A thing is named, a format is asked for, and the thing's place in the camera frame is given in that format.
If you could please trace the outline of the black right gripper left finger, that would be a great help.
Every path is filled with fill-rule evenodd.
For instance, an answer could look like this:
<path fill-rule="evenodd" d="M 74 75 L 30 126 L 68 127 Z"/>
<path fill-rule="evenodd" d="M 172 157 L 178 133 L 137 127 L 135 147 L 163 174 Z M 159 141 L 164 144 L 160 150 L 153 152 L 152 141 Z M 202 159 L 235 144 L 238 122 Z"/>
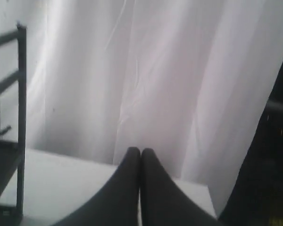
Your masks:
<path fill-rule="evenodd" d="M 129 147 L 105 185 L 56 226 L 137 226 L 141 152 Z"/>

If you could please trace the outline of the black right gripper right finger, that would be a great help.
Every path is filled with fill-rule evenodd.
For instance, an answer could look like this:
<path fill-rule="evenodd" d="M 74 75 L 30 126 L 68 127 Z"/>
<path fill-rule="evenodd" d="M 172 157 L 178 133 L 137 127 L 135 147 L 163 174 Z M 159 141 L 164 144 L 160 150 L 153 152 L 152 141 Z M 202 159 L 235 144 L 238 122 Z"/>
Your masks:
<path fill-rule="evenodd" d="M 153 149 L 141 154 L 141 219 L 144 226 L 221 226 L 175 184 Z"/>

